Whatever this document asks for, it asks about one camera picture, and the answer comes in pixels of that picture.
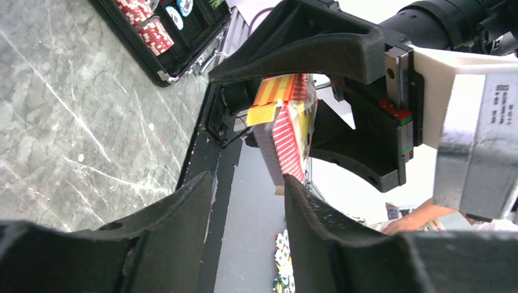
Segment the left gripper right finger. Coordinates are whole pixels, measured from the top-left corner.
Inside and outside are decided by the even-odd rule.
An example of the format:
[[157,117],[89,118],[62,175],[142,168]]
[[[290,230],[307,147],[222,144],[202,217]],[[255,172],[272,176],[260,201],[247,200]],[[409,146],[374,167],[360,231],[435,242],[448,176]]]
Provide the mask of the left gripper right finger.
[[297,292],[516,292],[517,233],[364,226],[285,177]]

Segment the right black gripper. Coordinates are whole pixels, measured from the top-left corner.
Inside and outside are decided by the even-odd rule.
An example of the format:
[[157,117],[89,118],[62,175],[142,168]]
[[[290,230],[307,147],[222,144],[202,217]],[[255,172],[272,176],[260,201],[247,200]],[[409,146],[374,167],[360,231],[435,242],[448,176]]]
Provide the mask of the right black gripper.
[[414,148],[412,62],[412,48],[385,51],[379,26],[330,2],[281,1],[209,79],[222,84],[292,73],[336,75],[335,98],[349,103],[355,128],[319,100],[309,156],[386,193],[406,183]]

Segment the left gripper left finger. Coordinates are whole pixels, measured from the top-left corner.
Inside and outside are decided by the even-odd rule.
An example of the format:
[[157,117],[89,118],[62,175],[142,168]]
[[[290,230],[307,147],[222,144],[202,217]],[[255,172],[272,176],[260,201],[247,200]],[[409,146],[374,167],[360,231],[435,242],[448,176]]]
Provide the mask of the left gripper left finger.
[[203,172],[97,230],[1,222],[2,292],[195,292],[212,199]]

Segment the red playing card box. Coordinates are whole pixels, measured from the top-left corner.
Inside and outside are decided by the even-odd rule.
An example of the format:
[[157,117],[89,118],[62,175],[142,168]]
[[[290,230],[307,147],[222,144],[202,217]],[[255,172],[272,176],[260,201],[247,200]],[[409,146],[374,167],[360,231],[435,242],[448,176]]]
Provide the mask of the red playing card box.
[[307,160],[318,99],[312,74],[284,74],[264,78],[247,112],[246,125],[277,122],[288,115],[288,125],[302,162]]

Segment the red backed card deck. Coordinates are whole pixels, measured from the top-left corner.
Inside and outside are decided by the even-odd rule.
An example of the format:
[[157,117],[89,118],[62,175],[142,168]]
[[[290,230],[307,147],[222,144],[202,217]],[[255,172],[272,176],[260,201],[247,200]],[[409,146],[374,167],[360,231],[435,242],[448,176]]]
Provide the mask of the red backed card deck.
[[304,182],[307,162],[301,156],[293,120],[285,107],[275,110],[273,121],[253,126],[252,132],[274,183],[275,196],[285,194],[285,175]]

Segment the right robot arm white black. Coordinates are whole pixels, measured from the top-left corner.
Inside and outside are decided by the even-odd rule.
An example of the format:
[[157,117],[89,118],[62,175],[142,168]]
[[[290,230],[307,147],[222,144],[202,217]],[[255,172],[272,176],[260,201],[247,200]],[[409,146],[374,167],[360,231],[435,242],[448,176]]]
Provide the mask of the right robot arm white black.
[[417,48],[481,57],[502,35],[511,36],[502,53],[513,50],[516,1],[416,1],[380,24],[342,12],[335,1],[282,1],[209,77],[257,89],[261,78],[325,74],[355,125],[320,101],[309,155],[388,192],[406,182],[405,164],[426,134],[425,101],[436,100]]

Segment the person forearm in background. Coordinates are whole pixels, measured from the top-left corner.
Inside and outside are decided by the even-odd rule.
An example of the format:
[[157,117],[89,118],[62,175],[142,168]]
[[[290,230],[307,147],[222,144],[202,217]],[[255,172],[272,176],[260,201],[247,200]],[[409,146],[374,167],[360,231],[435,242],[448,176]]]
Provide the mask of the person forearm in background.
[[433,198],[430,198],[407,216],[389,223],[382,233],[392,235],[405,231],[416,231],[429,221],[455,212],[457,212],[455,209],[435,205]]

